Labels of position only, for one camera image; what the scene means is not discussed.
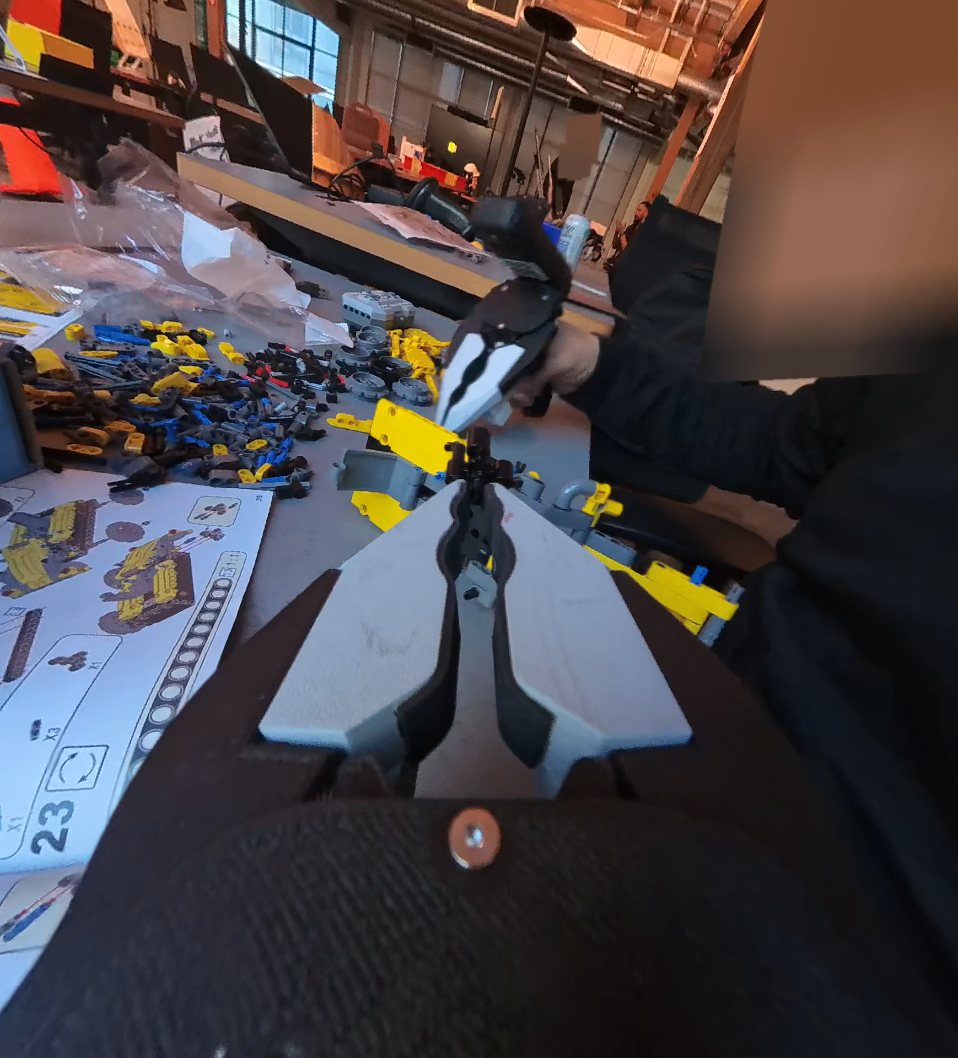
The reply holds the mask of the red plastic crate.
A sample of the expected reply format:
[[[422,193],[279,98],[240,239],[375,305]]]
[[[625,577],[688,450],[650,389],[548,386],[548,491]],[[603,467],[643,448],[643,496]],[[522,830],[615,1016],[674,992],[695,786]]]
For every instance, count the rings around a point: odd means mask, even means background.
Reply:
[[[0,193],[61,199],[60,174],[35,130],[0,124],[0,146],[10,174]]]

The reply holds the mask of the yellow black toy vehicle model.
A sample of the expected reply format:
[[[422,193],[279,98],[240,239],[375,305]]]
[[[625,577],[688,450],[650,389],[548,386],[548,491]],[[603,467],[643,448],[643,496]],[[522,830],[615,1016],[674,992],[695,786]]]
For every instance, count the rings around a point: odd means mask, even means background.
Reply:
[[[460,438],[449,430],[386,399],[376,404],[370,420],[340,414],[327,422],[335,428],[365,434],[375,444],[343,454],[335,466],[335,482],[337,490],[351,494],[353,506],[380,531],[394,528],[442,490],[454,446],[463,446]],[[669,560],[645,561],[639,571],[634,567],[637,550],[602,532],[603,519],[623,513],[623,505],[612,498],[609,484],[574,481],[545,499],[546,486],[539,475],[527,472],[521,463],[507,463],[505,469],[510,490],[525,505],[553,522],[610,571],[629,576],[702,643],[713,645],[738,612],[744,592],[740,585],[715,589],[706,582],[706,566],[698,565],[685,574],[672,568]]]

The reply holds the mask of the pile of mixed brick parts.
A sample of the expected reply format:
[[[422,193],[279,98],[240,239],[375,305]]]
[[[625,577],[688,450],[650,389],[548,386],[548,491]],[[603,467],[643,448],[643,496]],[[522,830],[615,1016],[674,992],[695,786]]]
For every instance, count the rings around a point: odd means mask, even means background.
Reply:
[[[23,378],[46,468],[98,469],[113,490],[156,484],[207,484],[301,498],[313,476],[301,445],[326,436],[329,411],[296,404],[261,380],[195,385],[189,390],[96,390],[84,383]]]

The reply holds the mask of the white paper sheets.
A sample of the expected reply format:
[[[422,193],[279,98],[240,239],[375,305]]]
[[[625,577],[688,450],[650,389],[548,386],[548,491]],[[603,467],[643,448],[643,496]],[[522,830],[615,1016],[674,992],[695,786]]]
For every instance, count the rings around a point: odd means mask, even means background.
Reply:
[[[418,242],[419,244],[431,247],[442,247],[460,254],[486,255],[486,251],[468,241],[460,234],[446,229],[442,223],[428,217],[418,209],[406,206],[384,205],[368,202],[354,202],[354,205],[362,209],[367,216],[382,225],[384,229],[394,231],[396,235],[406,241]]]

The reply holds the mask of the yellow black storage box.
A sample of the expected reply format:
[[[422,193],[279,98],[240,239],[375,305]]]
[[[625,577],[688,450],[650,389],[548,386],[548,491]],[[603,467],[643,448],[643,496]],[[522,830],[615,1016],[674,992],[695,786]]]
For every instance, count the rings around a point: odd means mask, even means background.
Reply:
[[[51,32],[10,17],[10,42],[20,53],[28,71],[49,83],[79,89],[104,98],[113,94],[109,49],[102,40],[93,44]]]

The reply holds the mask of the person's dark clothed body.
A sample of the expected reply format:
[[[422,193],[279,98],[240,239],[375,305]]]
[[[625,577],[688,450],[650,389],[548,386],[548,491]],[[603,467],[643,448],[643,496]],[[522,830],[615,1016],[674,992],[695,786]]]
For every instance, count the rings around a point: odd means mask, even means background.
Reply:
[[[747,599],[749,681],[958,1015],[958,366],[704,390],[713,482],[798,519]]]

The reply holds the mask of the group of grey toothed wheels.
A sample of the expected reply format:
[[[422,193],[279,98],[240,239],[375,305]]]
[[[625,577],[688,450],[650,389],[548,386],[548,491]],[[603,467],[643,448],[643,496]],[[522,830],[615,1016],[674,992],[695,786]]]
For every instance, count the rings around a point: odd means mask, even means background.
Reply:
[[[353,343],[336,353],[336,363],[347,389],[359,398],[373,402],[387,398],[415,406],[434,402],[428,386],[410,377],[406,362],[391,355],[388,330],[373,326],[358,329]]]

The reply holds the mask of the pile of yellow beams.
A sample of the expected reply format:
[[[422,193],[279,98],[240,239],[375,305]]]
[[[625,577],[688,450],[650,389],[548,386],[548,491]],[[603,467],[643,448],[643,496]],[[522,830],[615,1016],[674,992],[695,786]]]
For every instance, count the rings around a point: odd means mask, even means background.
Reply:
[[[441,341],[416,327],[388,331],[391,355],[406,362],[410,377],[423,382],[433,393],[433,399],[438,396],[449,345],[450,341]]]

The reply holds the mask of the small black connector piece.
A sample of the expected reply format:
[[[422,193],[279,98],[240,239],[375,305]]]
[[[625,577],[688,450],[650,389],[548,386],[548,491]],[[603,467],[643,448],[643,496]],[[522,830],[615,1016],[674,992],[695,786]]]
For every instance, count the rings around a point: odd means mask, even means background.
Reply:
[[[488,484],[500,484],[511,489],[514,484],[514,464],[496,459],[491,454],[491,435],[478,425],[467,428],[460,440],[444,445],[448,462],[442,475],[445,484],[466,484],[482,498]]]

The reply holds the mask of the grey battery hub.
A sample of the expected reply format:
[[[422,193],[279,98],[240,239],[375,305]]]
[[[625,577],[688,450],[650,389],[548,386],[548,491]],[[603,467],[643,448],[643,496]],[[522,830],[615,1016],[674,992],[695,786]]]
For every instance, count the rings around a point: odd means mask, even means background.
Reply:
[[[417,309],[401,296],[379,290],[356,290],[341,295],[342,320],[356,330],[378,327],[405,330],[415,324]]]

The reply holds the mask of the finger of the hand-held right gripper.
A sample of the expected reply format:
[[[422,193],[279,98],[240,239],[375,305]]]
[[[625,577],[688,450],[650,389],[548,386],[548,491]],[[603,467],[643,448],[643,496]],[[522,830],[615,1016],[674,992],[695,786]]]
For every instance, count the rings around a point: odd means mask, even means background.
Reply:
[[[449,431],[463,431],[472,421],[472,388],[486,370],[486,339],[478,332],[460,338],[447,364],[434,421]]]
[[[518,373],[523,346],[502,344],[489,348],[485,343],[463,343],[458,352],[458,431],[465,433],[481,419],[502,417],[508,400],[505,389]]]

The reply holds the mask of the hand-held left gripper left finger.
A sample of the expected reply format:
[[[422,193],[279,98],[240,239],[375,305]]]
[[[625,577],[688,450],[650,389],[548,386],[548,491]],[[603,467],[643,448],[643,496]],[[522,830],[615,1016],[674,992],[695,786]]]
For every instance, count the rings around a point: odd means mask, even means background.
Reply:
[[[455,718],[459,623],[450,567],[464,484],[345,562],[259,725],[266,742],[417,765]]]

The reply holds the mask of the black handheld device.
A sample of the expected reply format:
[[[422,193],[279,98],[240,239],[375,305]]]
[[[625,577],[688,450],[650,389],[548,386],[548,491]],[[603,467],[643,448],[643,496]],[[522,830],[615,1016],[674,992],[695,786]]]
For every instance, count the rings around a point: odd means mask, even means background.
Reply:
[[[406,193],[403,204],[406,208],[422,213],[445,229],[454,231],[467,241],[473,238],[473,227],[470,214],[459,201],[448,196],[436,178],[421,179]]]

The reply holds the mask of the person's right forearm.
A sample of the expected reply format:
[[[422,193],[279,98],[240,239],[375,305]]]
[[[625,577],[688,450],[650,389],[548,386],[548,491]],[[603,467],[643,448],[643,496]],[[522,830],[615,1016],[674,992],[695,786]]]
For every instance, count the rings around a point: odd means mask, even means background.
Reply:
[[[713,485],[798,515],[840,439],[823,394],[708,382],[700,360],[722,227],[657,197],[609,274],[621,318],[567,397],[613,480],[694,501]]]

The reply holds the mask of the black monitor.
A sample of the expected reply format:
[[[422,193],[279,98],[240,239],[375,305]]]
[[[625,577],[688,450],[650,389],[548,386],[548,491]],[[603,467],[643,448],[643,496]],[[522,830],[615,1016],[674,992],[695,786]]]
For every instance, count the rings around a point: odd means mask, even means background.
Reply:
[[[229,55],[270,130],[287,172],[313,183],[313,101],[234,45]]]

